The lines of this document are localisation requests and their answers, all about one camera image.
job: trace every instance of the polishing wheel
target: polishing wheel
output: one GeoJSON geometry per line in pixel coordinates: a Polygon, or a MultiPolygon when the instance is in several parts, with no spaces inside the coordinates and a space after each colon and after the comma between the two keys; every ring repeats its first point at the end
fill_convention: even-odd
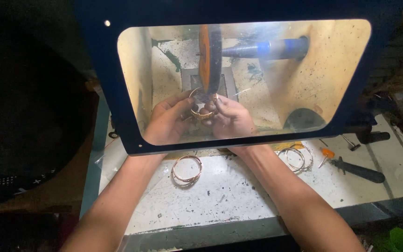
{"type": "Polygon", "coordinates": [[[198,74],[205,93],[215,94],[219,89],[222,71],[222,34],[220,25],[201,25],[198,37],[200,62],[198,74]]]}

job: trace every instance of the left hand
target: left hand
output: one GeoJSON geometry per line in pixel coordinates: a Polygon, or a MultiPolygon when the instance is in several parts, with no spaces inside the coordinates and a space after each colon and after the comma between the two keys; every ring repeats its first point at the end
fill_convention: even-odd
{"type": "Polygon", "coordinates": [[[189,128],[191,120],[183,121],[195,105],[195,99],[189,97],[192,90],[173,95],[158,103],[152,111],[150,123],[144,134],[144,140],[150,144],[176,144],[181,135],[189,128]]]}

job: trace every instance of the workbench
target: workbench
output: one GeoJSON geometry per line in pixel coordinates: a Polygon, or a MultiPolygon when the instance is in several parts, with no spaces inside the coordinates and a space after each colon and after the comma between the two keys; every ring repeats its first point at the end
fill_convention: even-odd
{"type": "MultiPolygon", "coordinates": [[[[112,139],[107,135],[109,110],[101,99],[94,133],[92,157],[112,139]]],[[[369,180],[343,173],[323,160],[319,140],[302,144],[313,153],[312,169],[297,175],[326,200],[350,225],[382,220],[403,209],[403,134],[389,125],[382,115],[373,131],[389,132],[386,141],[362,145],[351,152],[341,137],[323,141],[328,149],[345,162],[382,172],[386,181],[369,180]]],[[[358,143],[354,134],[346,134],[358,143]]],[[[300,152],[308,162],[306,149],[300,152]]],[[[298,156],[289,158],[294,165],[298,156]]],[[[168,174],[140,201],[125,231],[120,251],[175,251],[218,244],[240,242],[288,234],[270,197],[239,157],[220,155],[200,158],[203,171],[198,181],[181,186],[172,179],[175,160],[164,160],[161,169],[168,174]]],[[[179,171],[198,171],[190,159],[182,160],[179,171]]],[[[101,176],[101,169],[90,158],[81,215],[91,206],[109,180],[101,176]]]]}

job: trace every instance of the orange-handled screwdriver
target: orange-handled screwdriver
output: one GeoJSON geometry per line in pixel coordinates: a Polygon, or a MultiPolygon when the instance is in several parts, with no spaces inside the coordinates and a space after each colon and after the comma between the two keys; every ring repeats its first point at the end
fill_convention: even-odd
{"type": "Polygon", "coordinates": [[[333,157],[335,157],[335,153],[333,153],[333,152],[332,152],[331,150],[329,150],[329,149],[323,148],[323,149],[321,150],[321,152],[323,153],[323,155],[324,155],[325,157],[324,157],[323,161],[321,161],[321,164],[318,166],[318,168],[320,168],[320,167],[324,164],[324,162],[326,161],[326,158],[333,158],[333,157]]]}

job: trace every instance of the forearm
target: forearm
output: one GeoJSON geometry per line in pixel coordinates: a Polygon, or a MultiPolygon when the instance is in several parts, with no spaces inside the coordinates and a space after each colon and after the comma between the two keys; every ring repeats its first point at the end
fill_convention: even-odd
{"type": "Polygon", "coordinates": [[[62,251],[116,251],[164,155],[128,157],[82,217],[62,251]]]}
{"type": "Polygon", "coordinates": [[[275,203],[297,242],[308,251],[362,250],[349,225],[267,145],[240,154],[275,203]]]}

